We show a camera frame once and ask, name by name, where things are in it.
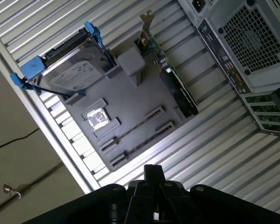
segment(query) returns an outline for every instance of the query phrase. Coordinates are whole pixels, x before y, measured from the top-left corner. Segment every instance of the hard drive label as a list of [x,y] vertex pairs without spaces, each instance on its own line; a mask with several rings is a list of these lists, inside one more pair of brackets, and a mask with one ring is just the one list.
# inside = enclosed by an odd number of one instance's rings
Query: hard drive label
[[81,61],[54,77],[51,82],[71,91],[79,91],[89,87],[102,76],[88,61]]

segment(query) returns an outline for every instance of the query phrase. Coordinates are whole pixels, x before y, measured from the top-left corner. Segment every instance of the power supply fan grille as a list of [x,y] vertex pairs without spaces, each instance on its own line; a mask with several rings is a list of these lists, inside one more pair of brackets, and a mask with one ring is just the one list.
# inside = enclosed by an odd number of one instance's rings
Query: power supply fan grille
[[244,67],[251,73],[280,63],[280,44],[258,9],[243,7],[223,27],[225,40]]

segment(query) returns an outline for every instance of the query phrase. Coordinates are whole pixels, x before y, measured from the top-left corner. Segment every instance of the metal bracket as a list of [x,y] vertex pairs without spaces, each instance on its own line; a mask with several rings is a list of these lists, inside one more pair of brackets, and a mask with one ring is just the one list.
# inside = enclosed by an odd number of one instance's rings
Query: metal bracket
[[84,23],[84,26],[86,27],[88,32],[96,39],[99,46],[101,47],[101,49],[103,50],[105,55],[108,57],[110,62],[113,64],[113,66],[116,66],[116,63],[115,63],[113,57],[109,54],[109,52],[107,51],[107,49],[105,48],[105,46],[103,44],[103,39],[101,37],[101,33],[100,33],[99,29],[97,27],[95,27],[91,22],[88,22],[88,21]]
[[63,94],[63,93],[59,93],[59,92],[56,92],[56,91],[47,90],[47,89],[44,89],[44,88],[39,87],[39,86],[31,85],[26,78],[20,78],[18,76],[18,74],[15,73],[15,72],[13,72],[10,75],[10,78],[12,79],[14,84],[19,86],[23,90],[34,90],[37,93],[41,93],[42,91],[46,91],[46,92],[50,92],[50,93],[53,93],[53,94],[56,94],[56,95],[66,97],[66,98],[71,97],[70,95],[67,95],[67,94]]
[[153,19],[155,18],[154,14],[151,14],[151,9],[147,10],[146,13],[143,13],[140,15],[140,19],[143,22],[143,27],[142,27],[142,31],[138,40],[138,45],[141,42],[142,36],[144,33],[146,33],[147,31],[149,31],[151,23],[153,21]]

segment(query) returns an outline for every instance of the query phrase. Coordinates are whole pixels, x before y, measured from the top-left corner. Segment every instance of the ventilation grille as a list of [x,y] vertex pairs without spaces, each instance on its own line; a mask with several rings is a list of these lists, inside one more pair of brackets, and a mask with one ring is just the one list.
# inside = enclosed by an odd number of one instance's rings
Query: ventilation grille
[[251,73],[280,63],[280,44],[258,9],[243,7],[224,26],[225,40],[244,67]]
[[271,95],[246,97],[245,99],[265,130],[280,132],[280,109]]

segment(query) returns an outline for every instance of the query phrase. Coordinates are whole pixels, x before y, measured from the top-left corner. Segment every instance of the circuit board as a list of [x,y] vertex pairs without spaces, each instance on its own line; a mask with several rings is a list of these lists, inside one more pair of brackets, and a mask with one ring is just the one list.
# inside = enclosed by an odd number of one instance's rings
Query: circuit board
[[167,55],[150,31],[141,33],[138,48],[143,56],[152,55],[153,62],[157,64],[160,69],[161,79],[170,89],[172,96],[175,98],[184,116],[187,118],[191,115],[198,114],[197,103],[194,101],[185,84],[180,79],[177,70],[170,63]]

